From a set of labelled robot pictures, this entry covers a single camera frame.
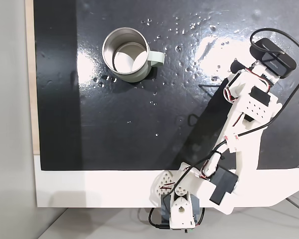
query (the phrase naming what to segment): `wooden board edge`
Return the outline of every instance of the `wooden board edge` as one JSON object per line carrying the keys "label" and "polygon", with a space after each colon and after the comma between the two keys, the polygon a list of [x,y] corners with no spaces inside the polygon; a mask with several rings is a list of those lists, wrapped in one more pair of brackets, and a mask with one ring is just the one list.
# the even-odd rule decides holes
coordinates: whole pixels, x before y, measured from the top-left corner
{"label": "wooden board edge", "polygon": [[40,154],[38,104],[36,94],[36,62],[33,0],[25,0],[26,47],[29,78],[30,113],[33,154]]}

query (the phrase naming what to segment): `wet black surface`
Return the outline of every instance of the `wet black surface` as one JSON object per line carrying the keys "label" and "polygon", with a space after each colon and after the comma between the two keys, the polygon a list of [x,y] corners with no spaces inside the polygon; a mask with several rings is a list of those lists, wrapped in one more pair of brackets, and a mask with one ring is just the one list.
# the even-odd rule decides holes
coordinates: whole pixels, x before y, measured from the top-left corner
{"label": "wet black surface", "polygon": [[[201,159],[229,111],[221,88],[231,63],[254,61],[252,31],[275,27],[299,41],[299,1],[35,0],[34,11],[42,170],[177,169]],[[124,26],[166,53],[165,65],[137,84],[115,78],[102,59],[104,39]],[[299,81],[299,50],[263,36],[298,64],[271,90],[284,102]],[[264,131],[258,166],[295,167],[299,92]]]}

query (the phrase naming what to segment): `mug handle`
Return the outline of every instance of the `mug handle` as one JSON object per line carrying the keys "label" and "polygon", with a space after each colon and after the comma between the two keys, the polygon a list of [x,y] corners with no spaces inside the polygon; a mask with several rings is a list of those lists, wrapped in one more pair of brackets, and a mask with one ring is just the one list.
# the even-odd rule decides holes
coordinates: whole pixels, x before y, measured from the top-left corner
{"label": "mug handle", "polygon": [[151,66],[163,66],[165,60],[165,54],[158,51],[150,51],[148,60]]}

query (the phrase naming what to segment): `gray floor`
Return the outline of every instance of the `gray floor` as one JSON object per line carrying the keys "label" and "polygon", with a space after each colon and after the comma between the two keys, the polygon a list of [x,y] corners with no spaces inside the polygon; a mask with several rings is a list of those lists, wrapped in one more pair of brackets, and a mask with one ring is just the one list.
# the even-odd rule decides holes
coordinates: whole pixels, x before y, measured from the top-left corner
{"label": "gray floor", "polygon": [[[299,203],[299,192],[293,196]],[[149,209],[68,209],[40,239],[180,238],[184,232],[148,224]],[[153,221],[159,223],[159,212]],[[299,239],[299,210],[283,200],[269,208],[240,208],[231,215],[207,209],[201,226],[185,235],[210,239]]]}
{"label": "gray floor", "polygon": [[0,239],[38,238],[63,211],[36,207],[24,0],[0,0]]}

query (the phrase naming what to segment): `mug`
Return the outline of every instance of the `mug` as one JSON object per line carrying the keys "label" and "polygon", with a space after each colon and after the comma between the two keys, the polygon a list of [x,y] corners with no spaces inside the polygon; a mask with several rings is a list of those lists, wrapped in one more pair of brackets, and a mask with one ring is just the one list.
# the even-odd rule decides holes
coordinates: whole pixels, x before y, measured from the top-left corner
{"label": "mug", "polygon": [[130,83],[143,80],[153,66],[162,66],[165,60],[164,53],[150,51],[143,35],[129,27],[118,28],[106,37],[102,55],[109,69]]}

